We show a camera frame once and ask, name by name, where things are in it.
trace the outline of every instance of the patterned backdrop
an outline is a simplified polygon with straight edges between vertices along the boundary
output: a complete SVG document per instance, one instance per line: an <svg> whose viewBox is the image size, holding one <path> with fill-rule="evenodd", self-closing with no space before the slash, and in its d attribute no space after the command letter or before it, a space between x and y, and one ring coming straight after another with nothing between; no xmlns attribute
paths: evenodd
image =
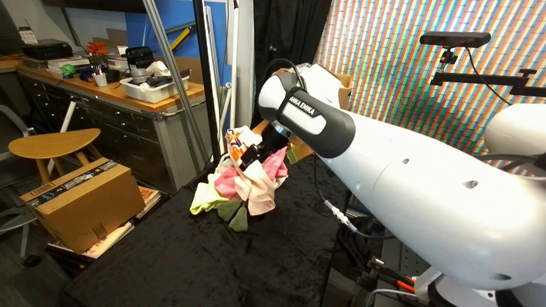
<svg viewBox="0 0 546 307"><path fill-rule="evenodd" d="M317 62L354 77L351 110L484 154L485 127L508 105L485 86L431 86L438 71L473 69L465 48L455 50L456 66L441 67L444 50L421 45L427 31L491 33L489 45L472 48L480 74L535 69L528 88L546 88L546 2L334 0ZM513 105L546 103L492 88Z"/></svg>

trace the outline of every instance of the black mat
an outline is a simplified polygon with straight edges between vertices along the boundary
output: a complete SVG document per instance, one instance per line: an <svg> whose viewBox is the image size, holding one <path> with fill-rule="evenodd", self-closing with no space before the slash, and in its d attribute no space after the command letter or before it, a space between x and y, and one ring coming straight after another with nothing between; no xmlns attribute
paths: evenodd
<svg viewBox="0 0 546 307"><path fill-rule="evenodd" d="M337 178L323 193L344 204ZM236 234L218 217L194 219L180 192L67 289L83 306L322 306L339 222L322 205L311 159L291 166L274 216Z"/></svg>

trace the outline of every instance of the black curtain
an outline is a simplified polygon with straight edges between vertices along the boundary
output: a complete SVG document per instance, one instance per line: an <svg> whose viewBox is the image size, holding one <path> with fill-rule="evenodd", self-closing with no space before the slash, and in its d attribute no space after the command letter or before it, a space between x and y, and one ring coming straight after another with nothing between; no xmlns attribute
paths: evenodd
<svg viewBox="0 0 546 307"><path fill-rule="evenodd" d="M294 64L313 64L322 43L332 0L257 0L255 52L257 98L272 72L284 66L270 66L276 59ZM260 124L258 101L253 125Z"/></svg>

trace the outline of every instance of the stool seat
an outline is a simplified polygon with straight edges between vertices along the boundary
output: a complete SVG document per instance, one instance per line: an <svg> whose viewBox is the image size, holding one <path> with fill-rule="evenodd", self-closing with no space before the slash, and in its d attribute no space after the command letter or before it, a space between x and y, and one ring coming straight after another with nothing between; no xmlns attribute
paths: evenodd
<svg viewBox="0 0 546 307"><path fill-rule="evenodd" d="M8 147L18 158L37 161L42 181L50 183L52 171L47 168L47 161L54 161L59 175L67 175L66 168L61 164L61 159L67 156L76 156L81 164L86 166L90 164L90 161L84 154L84 149L90 149L96 158L100 158L98 151L93 147L93 142L100 135L100 129L73 130L66 134L47 134L18 139L13 141Z"/></svg>
<svg viewBox="0 0 546 307"><path fill-rule="evenodd" d="M47 134L18 139L9 144L14 156L35 161L47 161L76 154L91 146L102 130L74 130L66 134Z"/></svg>

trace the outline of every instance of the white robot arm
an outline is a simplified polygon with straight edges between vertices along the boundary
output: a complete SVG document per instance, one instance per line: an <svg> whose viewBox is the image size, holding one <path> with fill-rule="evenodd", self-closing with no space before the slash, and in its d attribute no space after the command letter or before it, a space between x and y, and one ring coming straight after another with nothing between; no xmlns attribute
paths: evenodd
<svg viewBox="0 0 546 307"><path fill-rule="evenodd" d="M448 279L477 291L546 280L545 181L323 103L330 100L301 88L310 88L311 67L299 67L306 83L294 71L267 81L260 93L265 120L311 146L369 212Z"/></svg>

